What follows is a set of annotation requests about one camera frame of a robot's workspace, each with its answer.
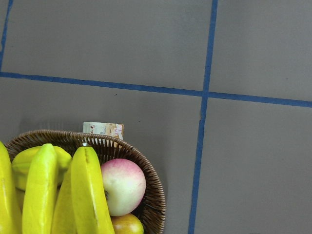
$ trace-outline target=wicker basket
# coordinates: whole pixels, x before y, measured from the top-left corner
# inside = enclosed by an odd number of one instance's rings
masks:
[[[132,145],[112,136],[58,130],[35,130],[20,134],[6,143],[11,160],[27,148],[52,143],[65,149],[71,156],[82,143],[90,144],[100,163],[113,158],[135,162],[144,172],[146,192],[140,205],[133,211],[142,222],[145,234],[161,234],[165,223],[165,195],[157,172],[148,159]]]

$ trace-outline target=label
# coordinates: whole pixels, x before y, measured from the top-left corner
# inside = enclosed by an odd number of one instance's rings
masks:
[[[82,132],[107,135],[123,140],[123,124],[120,123],[83,122]]]

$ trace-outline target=gray floor tile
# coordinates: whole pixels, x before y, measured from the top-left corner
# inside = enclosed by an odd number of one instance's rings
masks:
[[[312,100],[312,2],[220,0],[210,91]]]
[[[195,233],[311,233],[312,109],[208,106]]]
[[[202,90],[210,8],[211,0],[15,1],[2,71]]]
[[[123,123],[124,140],[147,156],[163,183],[165,234],[187,233],[199,97],[12,78],[0,84],[3,142],[35,129],[82,131],[84,121]]]

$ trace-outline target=yellow banana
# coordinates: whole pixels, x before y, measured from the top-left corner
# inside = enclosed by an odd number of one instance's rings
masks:
[[[19,204],[19,208],[20,211],[23,211],[23,205],[24,205],[24,197],[25,197],[25,191],[24,190],[20,190],[20,189],[16,189],[16,196],[18,198],[18,204]]]
[[[57,195],[58,169],[58,158],[53,145],[42,145],[29,167],[22,214],[23,234],[50,233]]]
[[[51,234],[76,234],[76,224],[72,204],[71,165],[64,176],[56,201]]]
[[[78,234],[115,234],[105,198],[98,156],[79,147],[71,165],[72,203]]]
[[[21,234],[21,212],[9,153],[0,141],[0,234]]]
[[[53,146],[58,156],[58,185],[63,182],[64,174],[68,169],[72,157],[63,148]],[[24,190],[26,188],[27,175],[34,155],[39,151],[41,146],[35,146],[18,153],[12,161],[12,170],[14,174],[15,186]]]

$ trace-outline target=red and white apple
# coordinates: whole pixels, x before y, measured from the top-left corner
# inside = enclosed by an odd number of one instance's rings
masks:
[[[103,185],[111,216],[132,212],[145,194],[146,180],[142,169],[134,162],[115,158],[101,165]]]

